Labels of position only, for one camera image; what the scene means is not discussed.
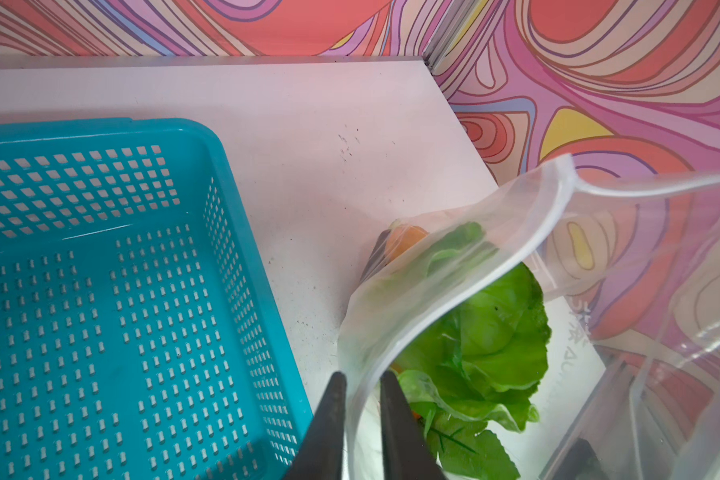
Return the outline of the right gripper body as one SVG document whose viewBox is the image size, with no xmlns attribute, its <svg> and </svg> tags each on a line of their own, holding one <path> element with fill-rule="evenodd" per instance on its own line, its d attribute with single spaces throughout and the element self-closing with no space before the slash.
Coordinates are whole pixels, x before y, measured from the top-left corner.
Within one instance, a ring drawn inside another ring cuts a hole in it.
<svg viewBox="0 0 720 480">
<path fill-rule="evenodd" d="M 577 439 L 554 472 L 553 480 L 608 480 L 594 449 L 585 439 Z"/>
</svg>

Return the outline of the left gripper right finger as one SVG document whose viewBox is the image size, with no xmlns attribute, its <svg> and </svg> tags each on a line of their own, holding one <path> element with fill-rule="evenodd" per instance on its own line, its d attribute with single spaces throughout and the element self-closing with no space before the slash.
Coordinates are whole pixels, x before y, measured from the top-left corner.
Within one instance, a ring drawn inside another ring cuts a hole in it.
<svg viewBox="0 0 720 480">
<path fill-rule="evenodd" d="M 446 480 L 428 450 L 395 374 L 381 377 L 381 438 L 386 480 Z"/>
</svg>

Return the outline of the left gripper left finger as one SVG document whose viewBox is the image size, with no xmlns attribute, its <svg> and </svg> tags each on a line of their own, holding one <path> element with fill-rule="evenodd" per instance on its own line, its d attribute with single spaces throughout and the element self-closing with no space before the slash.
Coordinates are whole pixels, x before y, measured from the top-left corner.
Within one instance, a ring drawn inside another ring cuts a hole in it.
<svg viewBox="0 0 720 480">
<path fill-rule="evenodd" d="M 341 480 L 347 379 L 334 372 L 284 480 Z"/>
</svg>

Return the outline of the green lettuce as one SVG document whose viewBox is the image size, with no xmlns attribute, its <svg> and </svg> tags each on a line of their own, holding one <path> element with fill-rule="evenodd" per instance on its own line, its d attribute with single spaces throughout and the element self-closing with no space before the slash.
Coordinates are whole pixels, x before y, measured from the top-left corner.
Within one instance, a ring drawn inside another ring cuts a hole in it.
<svg viewBox="0 0 720 480">
<path fill-rule="evenodd" d="M 522 432 L 548 371 L 551 328 L 542 289 L 519 263 L 454 307 L 391 365 L 427 447 L 442 469 L 469 479 L 517 479 L 495 422 Z"/>
</svg>

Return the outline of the clear zip top bag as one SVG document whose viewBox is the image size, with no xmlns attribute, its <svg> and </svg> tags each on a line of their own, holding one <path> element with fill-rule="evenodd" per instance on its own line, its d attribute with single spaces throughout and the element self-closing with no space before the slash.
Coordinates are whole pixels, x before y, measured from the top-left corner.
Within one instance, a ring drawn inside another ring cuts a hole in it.
<svg viewBox="0 0 720 480">
<path fill-rule="evenodd" d="M 351 478 L 383 475 L 382 374 L 524 263 L 551 328 L 539 419 L 488 425 L 517 479 L 552 479 L 579 438 L 608 479 L 720 479 L 720 173 L 622 179 L 564 155 L 400 224 L 429 235 L 359 284 L 339 334 Z"/>
</svg>

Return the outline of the orange carrot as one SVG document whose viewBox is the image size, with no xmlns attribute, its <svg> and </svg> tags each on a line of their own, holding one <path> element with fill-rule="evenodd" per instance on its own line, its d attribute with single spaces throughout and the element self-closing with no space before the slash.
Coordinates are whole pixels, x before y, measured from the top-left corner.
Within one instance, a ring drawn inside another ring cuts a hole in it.
<svg viewBox="0 0 720 480">
<path fill-rule="evenodd" d="M 411 224 L 400 224 L 391 228 L 382 248 L 385 261 L 394 261 L 428 235 L 429 232 L 424 228 Z"/>
</svg>

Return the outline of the teal plastic basket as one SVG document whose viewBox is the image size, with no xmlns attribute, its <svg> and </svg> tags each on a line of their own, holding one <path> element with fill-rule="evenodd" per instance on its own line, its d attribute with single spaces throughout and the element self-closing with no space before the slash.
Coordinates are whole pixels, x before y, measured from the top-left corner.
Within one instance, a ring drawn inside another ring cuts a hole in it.
<svg viewBox="0 0 720 480">
<path fill-rule="evenodd" d="M 0 125 L 0 479 L 279 479 L 312 418 L 204 125 Z"/>
</svg>

